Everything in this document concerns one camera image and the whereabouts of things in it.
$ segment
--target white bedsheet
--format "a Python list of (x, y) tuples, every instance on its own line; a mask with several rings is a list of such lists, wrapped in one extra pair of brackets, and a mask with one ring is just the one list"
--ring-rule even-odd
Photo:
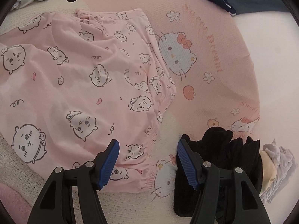
[[(299, 163), (299, 27), (290, 13), (238, 15), (235, 22), (255, 66), (261, 118), (254, 138), (291, 149)], [(271, 224), (282, 224), (299, 198), (299, 170), (289, 184), (266, 204)]]

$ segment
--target pink bedsheet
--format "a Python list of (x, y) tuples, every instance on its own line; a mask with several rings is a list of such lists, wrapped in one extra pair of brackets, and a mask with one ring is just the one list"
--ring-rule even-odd
[(177, 87), (168, 109), (191, 138), (212, 126), (252, 134), (260, 106), (253, 63), (226, 11), (207, 0), (84, 1), (93, 11), (144, 11)]

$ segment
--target flower print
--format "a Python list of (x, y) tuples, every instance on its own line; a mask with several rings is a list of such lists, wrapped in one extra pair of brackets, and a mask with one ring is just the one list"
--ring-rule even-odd
[(179, 18), (180, 13), (179, 12), (170, 11), (170, 13), (167, 13), (166, 16), (169, 17), (170, 22), (173, 22), (174, 20), (175, 21), (180, 20), (180, 18)]
[(215, 80), (215, 78), (212, 76), (212, 73), (205, 73), (204, 76), (205, 77), (203, 78), (203, 80), (207, 81), (208, 84), (210, 84), (211, 81)]

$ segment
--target bed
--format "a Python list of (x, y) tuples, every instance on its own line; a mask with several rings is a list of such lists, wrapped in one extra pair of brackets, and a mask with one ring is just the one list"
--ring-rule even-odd
[[(56, 7), (56, 10), (67, 14), (72, 14), (73, 9), (77, 6), (88, 9), (88, 5), (83, 0), (71, 3), (70, 6), (69, 4), (64, 6), (62, 0), (53, 0), (51, 4), (45, 3), (43, 7), (36, 6), (34, 9), (28, 8), (27, 10), (25, 8), (24, 20), (30, 19), (37, 12), (34, 11), (35, 9), (51, 11), (53, 6)], [(9, 26), (17, 27), (20, 25), (18, 24), (19, 20), (13, 17), (13, 15), (8, 16), (8, 19), (15, 21), (15, 24), (10, 24)], [(275, 138), (279, 144), (292, 149), (296, 159), (299, 159), (299, 152), (296, 151), (297, 142), (295, 135), (297, 129), (296, 120), (299, 114), (298, 110), (296, 110), (298, 95), (296, 75), (299, 68), (295, 63), (299, 56), (299, 53), (296, 52), (296, 48), (299, 45), (299, 28), (290, 13), (255, 13), (239, 15), (234, 20), (250, 52), (259, 88), (261, 119), (254, 128), (254, 137), (261, 139), (262, 144), (270, 143)], [(164, 115), (161, 133), (157, 138), (157, 142), (167, 144), (168, 142), (176, 141), (181, 134), (181, 130), (178, 128), (173, 114), (167, 111)], [(1, 163), (3, 164), (0, 174), (1, 181), (17, 189), (21, 194), (23, 193), (24, 198), (33, 205), (44, 184), (44, 179), (22, 163), (11, 152), (3, 139), (0, 141), (0, 144), (5, 149), (1, 155)], [(10, 175), (11, 166), (8, 166), (7, 162), (13, 163), (13, 176)], [(27, 179), (28, 176), (31, 179), (30, 183), (24, 183), (23, 179)], [(272, 224), (282, 224), (296, 205), (299, 199), (299, 190), (296, 187), (298, 180), (299, 173), (296, 172), (287, 188), (284, 188), (272, 204), (266, 205)], [(139, 206), (132, 206), (128, 210), (128, 198), (136, 198)], [(76, 196), (74, 199), (78, 213), (80, 207)], [(144, 217), (151, 216), (150, 213), (142, 214), (146, 208), (146, 202), (144, 202), (144, 197), (140, 194), (122, 194), (119, 196), (109, 193), (100, 195), (100, 201), (104, 212), (107, 213), (107, 219), (113, 220), (112, 223), (121, 223), (122, 219), (118, 218), (118, 220), (115, 220), (115, 217), (126, 216), (128, 218), (127, 212), (131, 212), (130, 216), (134, 216), (130, 217), (130, 223), (138, 223), (141, 220), (144, 221)], [(296, 218), (295, 211), (296, 209), (294, 209), (292, 217), (289, 218), (288, 222), (285, 222), (286, 224), (296, 223), (292, 222)], [(151, 220), (155, 223), (166, 223), (169, 221), (169, 216), (175, 223), (189, 223), (190, 221), (187, 218), (173, 215), (172, 205), (166, 198), (162, 198), (158, 205), (152, 205), (151, 212), (157, 214), (156, 219)]]

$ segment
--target red bow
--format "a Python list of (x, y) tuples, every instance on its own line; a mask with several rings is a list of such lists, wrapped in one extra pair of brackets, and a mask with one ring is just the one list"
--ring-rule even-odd
[(187, 40), (186, 36), (184, 34), (179, 34), (177, 41), (179, 44), (183, 44), (183, 47), (185, 49), (189, 49), (192, 45), (192, 42), (190, 40)]

